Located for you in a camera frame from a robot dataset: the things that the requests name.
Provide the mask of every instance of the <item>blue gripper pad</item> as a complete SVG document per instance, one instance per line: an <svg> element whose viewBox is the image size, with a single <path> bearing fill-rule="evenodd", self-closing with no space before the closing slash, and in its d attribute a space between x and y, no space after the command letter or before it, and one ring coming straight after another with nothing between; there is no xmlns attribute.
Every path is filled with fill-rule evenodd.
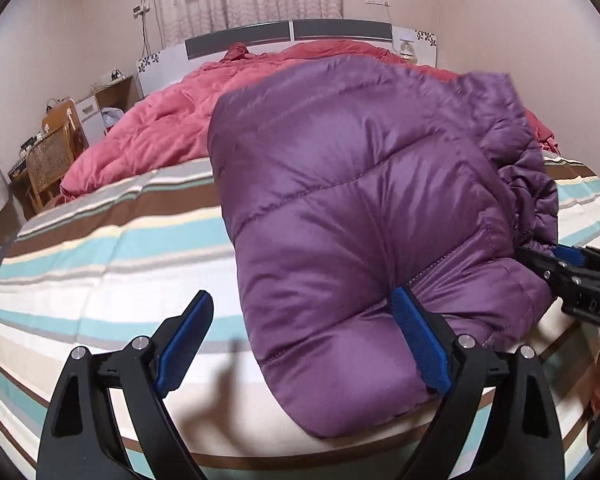
<svg viewBox="0 0 600 480"><path fill-rule="evenodd" d="M580 250L576 247L558 245L554 249L554 256L574 267L581 267L584 265L584 256L582 256Z"/></svg>
<svg viewBox="0 0 600 480"><path fill-rule="evenodd" d="M160 356L154 389L161 399L182 384L213 319L214 302L211 295L205 292Z"/></svg>
<svg viewBox="0 0 600 480"><path fill-rule="evenodd" d="M452 386L448 355L427 321L401 287L391 294L391 311L416 360L422 380L429 388L442 395L446 394Z"/></svg>

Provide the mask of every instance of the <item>metal screw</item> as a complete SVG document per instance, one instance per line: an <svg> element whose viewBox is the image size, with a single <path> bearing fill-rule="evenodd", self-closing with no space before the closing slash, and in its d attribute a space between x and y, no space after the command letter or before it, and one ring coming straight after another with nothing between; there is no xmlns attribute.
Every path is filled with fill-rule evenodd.
<svg viewBox="0 0 600 480"><path fill-rule="evenodd" d="M475 339L473 337L471 337L470 335L467 334L462 334L459 338L458 338L458 343L460 343L460 346L462 348L473 348L475 346Z"/></svg>
<svg viewBox="0 0 600 480"><path fill-rule="evenodd" d="M73 350L71 350L71 357L73 357L76 361L79 361L84 357L87 353L87 349L84 346L77 346Z"/></svg>
<svg viewBox="0 0 600 480"><path fill-rule="evenodd" d="M140 337L136 337L132 342L131 346L136 350L144 350L149 346L149 338L145 335L141 335Z"/></svg>
<svg viewBox="0 0 600 480"><path fill-rule="evenodd" d="M534 357L536 357L536 351L528 345L520 347L520 353L525 359L533 359Z"/></svg>

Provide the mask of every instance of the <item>floor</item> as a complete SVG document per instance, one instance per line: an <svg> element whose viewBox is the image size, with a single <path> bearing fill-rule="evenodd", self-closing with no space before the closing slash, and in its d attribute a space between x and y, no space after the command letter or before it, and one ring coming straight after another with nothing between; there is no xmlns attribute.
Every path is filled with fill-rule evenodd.
<svg viewBox="0 0 600 480"><path fill-rule="evenodd" d="M16 234L22 227L22 220L13 205L13 201L9 200L7 205L0 211L0 245L4 245Z"/></svg>

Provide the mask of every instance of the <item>pink wall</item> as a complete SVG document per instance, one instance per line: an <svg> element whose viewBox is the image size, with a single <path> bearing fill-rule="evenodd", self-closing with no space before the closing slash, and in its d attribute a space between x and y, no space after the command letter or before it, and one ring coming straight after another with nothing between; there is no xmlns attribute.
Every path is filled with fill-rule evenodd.
<svg viewBox="0 0 600 480"><path fill-rule="evenodd" d="M438 65L508 72L567 158L600 176L600 15L589 0L437 0Z"/></svg>
<svg viewBox="0 0 600 480"><path fill-rule="evenodd" d="M438 65L509 72L565 156L600 174L600 16L588 0L389 0L394 25L438 35ZM148 39L160 50L153 0ZM50 97L81 98L108 70L134 73L139 0L13 0L0 17L0 166L16 162ZM346 18L386 9L343 0Z"/></svg>
<svg viewBox="0 0 600 480"><path fill-rule="evenodd" d="M94 67L83 0L11 0L0 16L0 169L40 130L50 98L85 96Z"/></svg>

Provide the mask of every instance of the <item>gray headboard panel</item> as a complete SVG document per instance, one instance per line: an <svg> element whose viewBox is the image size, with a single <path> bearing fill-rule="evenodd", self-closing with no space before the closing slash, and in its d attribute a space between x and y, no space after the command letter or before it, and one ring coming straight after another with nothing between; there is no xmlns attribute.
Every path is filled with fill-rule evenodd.
<svg viewBox="0 0 600 480"><path fill-rule="evenodd" d="M289 22L257 23L189 38L186 41L187 57L195 59L222 52L238 42L248 46L259 43L275 43L277 41L291 41Z"/></svg>
<svg viewBox="0 0 600 480"><path fill-rule="evenodd" d="M317 38L359 38L391 41L391 23L365 20L294 20L296 40Z"/></svg>

